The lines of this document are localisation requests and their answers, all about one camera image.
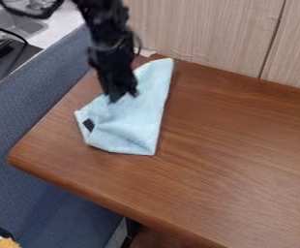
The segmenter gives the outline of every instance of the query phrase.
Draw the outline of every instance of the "desk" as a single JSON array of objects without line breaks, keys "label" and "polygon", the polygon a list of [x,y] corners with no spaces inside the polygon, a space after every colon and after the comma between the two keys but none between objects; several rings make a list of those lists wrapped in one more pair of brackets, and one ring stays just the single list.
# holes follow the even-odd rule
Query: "desk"
[{"label": "desk", "polygon": [[299,89],[179,62],[154,157],[84,144],[100,92],[90,73],[10,163],[192,247],[300,248]]}]

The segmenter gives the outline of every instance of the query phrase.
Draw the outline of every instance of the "cabinet door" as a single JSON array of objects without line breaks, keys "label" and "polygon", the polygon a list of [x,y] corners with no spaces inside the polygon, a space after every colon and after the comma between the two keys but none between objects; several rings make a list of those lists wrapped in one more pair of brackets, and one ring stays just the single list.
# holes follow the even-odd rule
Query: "cabinet door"
[{"label": "cabinet door", "polygon": [[287,0],[262,78],[300,88],[300,0]]},{"label": "cabinet door", "polygon": [[144,47],[259,77],[284,0],[126,0]]}]

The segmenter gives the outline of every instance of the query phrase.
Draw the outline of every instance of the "light blue towel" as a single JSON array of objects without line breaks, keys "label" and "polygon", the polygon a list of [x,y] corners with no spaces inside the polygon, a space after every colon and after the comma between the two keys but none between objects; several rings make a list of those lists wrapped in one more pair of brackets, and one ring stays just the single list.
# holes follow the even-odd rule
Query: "light blue towel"
[{"label": "light blue towel", "polygon": [[[126,94],[116,104],[101,95],[75,112],[84,141],[109,152],[154,155],[169,91],[174,62],[161,59],[135,70],[139,95]],[[84,121],[95,127],[90,132]]]}]

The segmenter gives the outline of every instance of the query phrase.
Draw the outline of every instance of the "folded cloth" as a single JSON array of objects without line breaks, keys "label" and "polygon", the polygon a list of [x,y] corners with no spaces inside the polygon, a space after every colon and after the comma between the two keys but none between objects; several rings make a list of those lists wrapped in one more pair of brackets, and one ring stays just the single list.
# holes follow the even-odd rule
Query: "folded cloth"
[{"label": "folded cloth", "polygon": [[151,61],[135,70],[139,95],[112,104],[102,94],[75,112],[84,141],[105,151],[154,155],[174,62]]}]

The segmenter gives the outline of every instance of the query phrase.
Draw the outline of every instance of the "table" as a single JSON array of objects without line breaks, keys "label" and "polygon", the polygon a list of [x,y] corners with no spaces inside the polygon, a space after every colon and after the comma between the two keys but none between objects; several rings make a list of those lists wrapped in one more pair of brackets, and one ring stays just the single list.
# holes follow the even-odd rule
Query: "table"
[{"label": "table", "polygon": [[178,62],[154,157],[84,144],[88,74],[12,150],[12,165],[192,247],[300,247],[300,90]]}]

